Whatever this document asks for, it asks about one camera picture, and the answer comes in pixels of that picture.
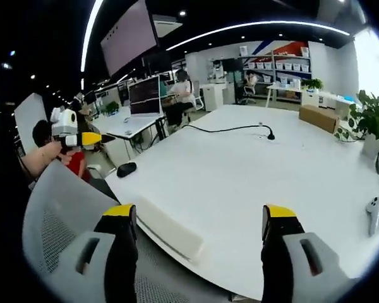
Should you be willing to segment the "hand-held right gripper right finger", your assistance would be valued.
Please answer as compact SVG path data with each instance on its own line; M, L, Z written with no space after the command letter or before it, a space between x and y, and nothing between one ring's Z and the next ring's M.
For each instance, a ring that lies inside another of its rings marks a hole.
M282 206L263 206L261 260L262 302L337 302L351 287L338 254Z

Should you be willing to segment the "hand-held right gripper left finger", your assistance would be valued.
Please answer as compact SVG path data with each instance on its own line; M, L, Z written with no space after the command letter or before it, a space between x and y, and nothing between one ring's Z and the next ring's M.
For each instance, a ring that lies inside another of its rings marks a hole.
M68 302L136 302L136 206L102 214L68 275Z

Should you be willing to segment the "person's left hand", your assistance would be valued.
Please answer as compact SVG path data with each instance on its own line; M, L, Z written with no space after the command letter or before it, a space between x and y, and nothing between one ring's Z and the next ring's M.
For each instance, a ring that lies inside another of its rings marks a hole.
M46 144L43 149L48 162L58 159L64 165L70 163L72 156L61 153L63 147L59 141L52 141Z

